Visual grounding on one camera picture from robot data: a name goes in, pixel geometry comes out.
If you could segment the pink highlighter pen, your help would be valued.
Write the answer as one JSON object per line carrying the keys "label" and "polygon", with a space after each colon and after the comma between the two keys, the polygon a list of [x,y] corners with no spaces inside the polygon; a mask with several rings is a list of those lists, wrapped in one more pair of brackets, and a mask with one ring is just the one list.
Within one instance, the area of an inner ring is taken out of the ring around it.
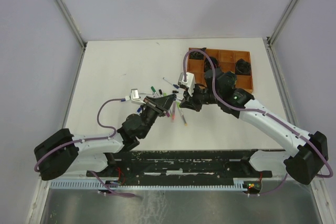
{"label": "pink highlighter pen", "polygon": [[175,120],[175,111],[176,111],[176,102],[174,101],[172,104],[172,114],[171,114],[173,122]]}

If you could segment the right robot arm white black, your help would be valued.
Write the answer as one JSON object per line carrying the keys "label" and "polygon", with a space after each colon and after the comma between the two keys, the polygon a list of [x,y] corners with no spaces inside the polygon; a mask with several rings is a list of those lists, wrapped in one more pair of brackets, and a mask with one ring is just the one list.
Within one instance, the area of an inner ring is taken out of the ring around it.
{"label": "right robot arm white black", "polygon": [[217,104],[220,109],[258,128],[276,141],[288,154],[283,161],[286,172],[297,182],[308,185],[328,164],[327,137],[302,130],[277,117],[255,97],[236,87],[237,77],[220,68],[204,74],[206,87],[195,82],[190,72],[182,72],[178,79],[184,89],[181,107],[200,111],[203,105]]}

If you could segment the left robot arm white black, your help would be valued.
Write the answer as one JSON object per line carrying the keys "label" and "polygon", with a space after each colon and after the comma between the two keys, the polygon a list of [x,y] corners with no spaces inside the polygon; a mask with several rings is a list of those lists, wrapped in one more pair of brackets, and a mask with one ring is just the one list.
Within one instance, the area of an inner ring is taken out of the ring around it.
{"label": "left robot arm white black", "polygon": [[105,177],[116,171],[115,162],[107,154],[129,152],[146,138],[158,117],[166,116],[176,100],[175,94],[141,98],[137,89],[123,98],[140,106],[139,114],[130,114],[119,129],[100,135],[76,135],[63,128],[34,149],[38,172],[44,181],[63,175],[79,175],[88,171],[100,172]]}

